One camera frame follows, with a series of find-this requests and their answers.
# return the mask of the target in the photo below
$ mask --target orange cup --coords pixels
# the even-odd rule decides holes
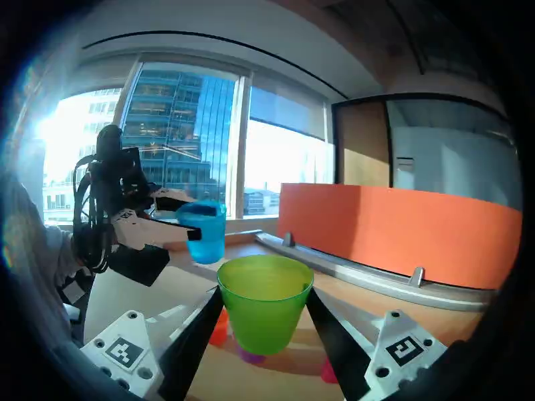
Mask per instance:
[[[228,327],[229,314],[227,313],[227,310],[223,308],[208,342],[213,346],[221,347],[225,341],[227,341]]]

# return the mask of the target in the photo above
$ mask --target green cup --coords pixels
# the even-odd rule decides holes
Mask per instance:
[[[293,259],[257,255],[226,262],[217,281],[239,346],[273,355],[289,344],[314,274]]]

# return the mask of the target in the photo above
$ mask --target blue cup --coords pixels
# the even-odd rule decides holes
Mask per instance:
[[[201,229],[200,241],[187,241],[194,261],[208,265],[223,257],[227,221],[225,205],[211,200],[186,203],[177,210],[177,219],[179,224]]]

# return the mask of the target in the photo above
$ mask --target window blind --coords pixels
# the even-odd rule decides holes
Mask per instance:
[[[326,100],[312,90],[255,74],[249,117],[324,140],[325,104]]]

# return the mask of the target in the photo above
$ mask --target glass wall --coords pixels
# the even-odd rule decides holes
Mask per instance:
[[[145,63],[124,121],[123,147],[137,146],[147,179],[225,203],[237,76],[175,63]]]
[[[501,116],[462,102],[387,102],[393,186],[467,196],[522,210],[511,128]]]

